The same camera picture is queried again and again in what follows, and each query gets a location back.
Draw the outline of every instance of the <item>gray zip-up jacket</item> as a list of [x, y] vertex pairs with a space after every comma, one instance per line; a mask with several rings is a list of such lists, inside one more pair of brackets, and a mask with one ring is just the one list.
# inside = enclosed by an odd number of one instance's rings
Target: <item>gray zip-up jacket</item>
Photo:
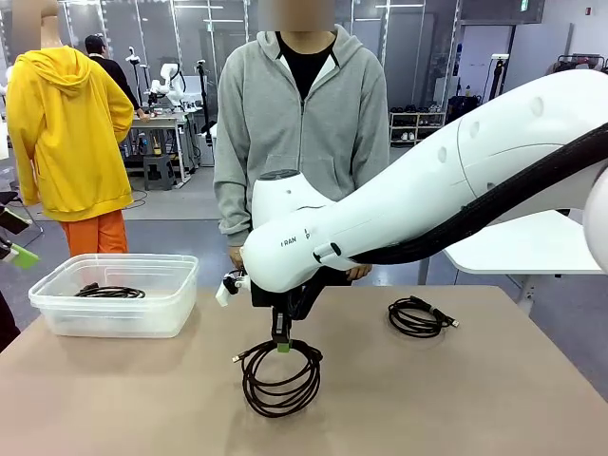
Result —
[[341, 200], [389, 165], [384, 71], [361, 42], [336, 26], [333, 53], [301, 100], [276, 34], [236, 49], [221, 74], [214, 188], [231, 246], [251, 229], [260, 175], [296, 169]]

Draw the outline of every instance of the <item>yellow hoodie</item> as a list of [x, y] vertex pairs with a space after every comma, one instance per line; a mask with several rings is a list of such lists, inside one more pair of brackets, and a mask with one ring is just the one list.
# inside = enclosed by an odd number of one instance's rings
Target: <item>yellow hoodie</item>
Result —
[[133, 105], [83, 53], [57, 47], [21, 55], [7, 117], [25, 204], [41, 200], [51, 219], [78, 221], [133, 202], [118, 148]]

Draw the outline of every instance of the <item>orange pants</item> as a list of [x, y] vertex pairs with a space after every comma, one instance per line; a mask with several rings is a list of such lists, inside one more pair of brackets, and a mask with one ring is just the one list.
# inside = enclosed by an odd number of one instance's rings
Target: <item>orange pants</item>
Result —
[[123, 211], [110, 212], [81, 221], [63, 221], [69, 255], [126, 254], [126, 231]]

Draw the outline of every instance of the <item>shoe rack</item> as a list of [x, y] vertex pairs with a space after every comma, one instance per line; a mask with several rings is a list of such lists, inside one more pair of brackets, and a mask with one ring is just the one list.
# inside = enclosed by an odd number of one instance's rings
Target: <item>shoe rack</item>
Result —
[[428, 138], [446, 124], [445, 112], [391, 112], [390, 145], [411, 145]]

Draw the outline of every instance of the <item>sleeve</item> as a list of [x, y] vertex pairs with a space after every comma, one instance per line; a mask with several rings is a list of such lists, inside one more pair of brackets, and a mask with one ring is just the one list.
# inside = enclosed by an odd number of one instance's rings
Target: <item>sleeve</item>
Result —
[[107, 105], [110, 110], [114, 135], [118, 143], [122, 142], [133, 124], [133, 104], [126, 98], [123, 90], [100, 67], [100, 74], [104, 78]]
[[372, 57], [370, 61], [370, 75], [366, 78], [371, 84], [363, 84], [352, 156], [352, 174], [357, 188], [383, 171], [390, 161], [387, 82], [377, 59]]
[[249, 235], [251, 215], [247, 212], [247, 157], [249, 132], [243, 113], [242, 67], [238, 55], [228, 58], [218, 91], [218, 142], [214, 190], [221, 212], [219, 230], [228, 245], [243, 245]]
[[112, 77], [114, 78], [116, 84], [118, 84], [118, 86], [123, 90], [124, 95], [126, 95], [133, 105], [133, 110], [137, 111], [140, 108], [140, 104], [138, 103], [137, 98], [135, 98], [135, 95], [133, 95], [131, 87], [129, 87], [129, 83], [126, 80], [123, 69], [117, 63], [115, 63], [114, 69], [112, 70]]
[[17, 63], [7, 92], [7, 121], [25, 205], [40, 202], [33, 161], [36, 142], [44, 122], [44, 111], [36, 93], [27, 69], [23, 64]]

